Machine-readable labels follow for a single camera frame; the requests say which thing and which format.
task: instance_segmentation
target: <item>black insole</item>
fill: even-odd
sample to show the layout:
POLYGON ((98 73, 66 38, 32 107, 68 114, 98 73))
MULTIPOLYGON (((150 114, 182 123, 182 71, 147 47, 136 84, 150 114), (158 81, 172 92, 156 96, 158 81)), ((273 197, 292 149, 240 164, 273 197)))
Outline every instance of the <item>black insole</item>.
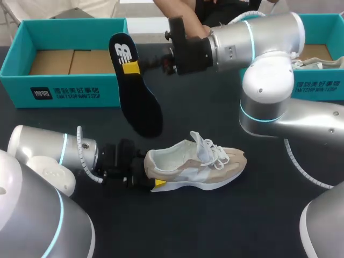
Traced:
POLYGON ((113 35, 109 52, 116 72, 120 106, 127 121, 143 137, 156 137, 162 132, 163 118, 160 104, 145 85, 141 74, 125 74, 122 64, 138 61, 132 38, 125 33, 113 35))

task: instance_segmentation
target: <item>floor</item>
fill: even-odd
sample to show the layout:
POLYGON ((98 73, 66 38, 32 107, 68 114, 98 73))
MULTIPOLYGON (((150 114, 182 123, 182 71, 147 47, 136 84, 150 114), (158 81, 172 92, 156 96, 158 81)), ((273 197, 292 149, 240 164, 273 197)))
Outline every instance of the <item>floor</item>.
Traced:
MULTIPOLYGON (((344 11, 343 0, 281 1, 286 1, 289 9, 298 13, 340 13, 344 11)), ((153 0, 119 0, 114 16, 127 18, 129 32, 135 42, 166 42, 163 33, 168 28, 168 22, 154 5, 153 0)), ((9 32, 15 35, 16 30, 17 27, 14 23, 10 25, 8 30, 4 14, 0 10, 0 46, 9 46, 11 44, 9 32)))

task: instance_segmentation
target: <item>logo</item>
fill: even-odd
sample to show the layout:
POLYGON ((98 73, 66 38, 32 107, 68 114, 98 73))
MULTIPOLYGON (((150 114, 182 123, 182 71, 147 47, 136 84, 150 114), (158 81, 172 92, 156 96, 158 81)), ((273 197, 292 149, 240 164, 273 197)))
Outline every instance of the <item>logo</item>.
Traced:
POLYGON ((120 65, 128 63, 131 60, 132 57, 130 49, 126 44, 121 45, 116 43, 114 45, 114 48, 116 50, 116 54, 120 56, 120 58, 118 59, 120 65))
POLYGON ((33 97, 38 101, 46 100, 46 99, 53 99, 52 94, 50 93, 47 87, 36 87, 30 88, 33 94, 33 97))

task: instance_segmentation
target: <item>white spiral cable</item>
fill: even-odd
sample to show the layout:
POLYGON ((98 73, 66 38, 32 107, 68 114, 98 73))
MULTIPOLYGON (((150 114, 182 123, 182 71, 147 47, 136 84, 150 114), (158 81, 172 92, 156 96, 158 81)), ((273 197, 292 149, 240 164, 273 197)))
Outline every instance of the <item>white spiral cable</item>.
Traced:
POLYGON ((241 15, 237 16, 236 18, 234 18, 233 20, 230 21, 229 24, 233 24, 233 23, 237 23, 241 20, 243 20, 244 18, 248 17, 248 16, 261 16, 261 17, 264 17, 265 14, 262 13, 262 12, 259 12, 259 11, 248 11, 248 12, 244 12, 242 13, 241 15))
POLYGON ((311 177, 309 174, 307 174, 306 171, 303 170, 303 168, 300 166, 300 164, 296 161, 292 151, 291 151, 291 148, 290 148, 290 145, 289 145, 289 141, 287 139, 284 139, 284 145, 285 145, 285 148, 286 148, 286 151, 288 152, 288 155, 289 155, 289 158, 291 159, 292 163, 294 164, 294 166, 297 168, 297 170, 300 171, 300 173, 306 177, 309 181, 311 181, 312 183, 320 186, 320 187, 323 187, 323 188, 326 188, 326 189, 332 189, 333 186, 332 185, 329 185, 329 184, 325 184, 325 183, 321 183, 320 181, 316 180, 315 178, 311 177))
POLYGON ((101 177, 97 177, 91 173, 91 171, 88 169, 88 166, 86 164, 84 155, 82 153, 82 145, 81 145, 81 138, 82 138, 82 128, 79 125, 76 129, 76 142, 77 142, 77 152, 79 154, 79 158, 81 161, 81 165, 84 168, 86 174, 93 180, 96 181, 97 183, 102 183, 103 179, 101 177))

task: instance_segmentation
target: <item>new balance logo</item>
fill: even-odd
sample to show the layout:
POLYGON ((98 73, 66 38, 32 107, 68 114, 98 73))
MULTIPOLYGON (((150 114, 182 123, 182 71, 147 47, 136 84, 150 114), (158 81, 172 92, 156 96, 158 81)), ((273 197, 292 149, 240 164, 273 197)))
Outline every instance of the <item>new balance logo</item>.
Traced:
POLYGON ((131 53, 130 49, 126 44, 115 44, 114 48, 116 50, 116 54, 120 56, 119 58, 119 64, 122 65, 124 63, 128 63, 131 60, 131 53))

